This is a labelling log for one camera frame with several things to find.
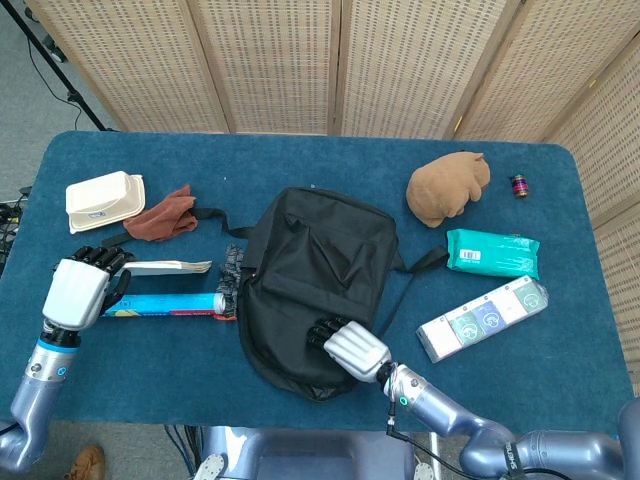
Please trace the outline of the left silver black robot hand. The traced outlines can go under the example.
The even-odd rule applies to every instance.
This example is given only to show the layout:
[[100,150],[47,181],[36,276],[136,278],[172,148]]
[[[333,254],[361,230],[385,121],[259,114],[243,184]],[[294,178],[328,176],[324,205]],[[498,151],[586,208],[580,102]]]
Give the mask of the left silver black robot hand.
[[63,258],[42,309],[43,331],[78,332],[92,326],[124,296],[131,280],[124,265],[133,259],[120,247],[92,246]]

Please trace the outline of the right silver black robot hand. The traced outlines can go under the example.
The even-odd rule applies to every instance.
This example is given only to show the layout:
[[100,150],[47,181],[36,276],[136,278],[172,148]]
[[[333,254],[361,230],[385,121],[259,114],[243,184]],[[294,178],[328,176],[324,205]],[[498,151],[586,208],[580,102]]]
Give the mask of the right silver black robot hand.
[[380,371],[389,371],[392,365],[389,347],[354,320],[320,319],[308,330],[306,340],[363,383],[378,381]]

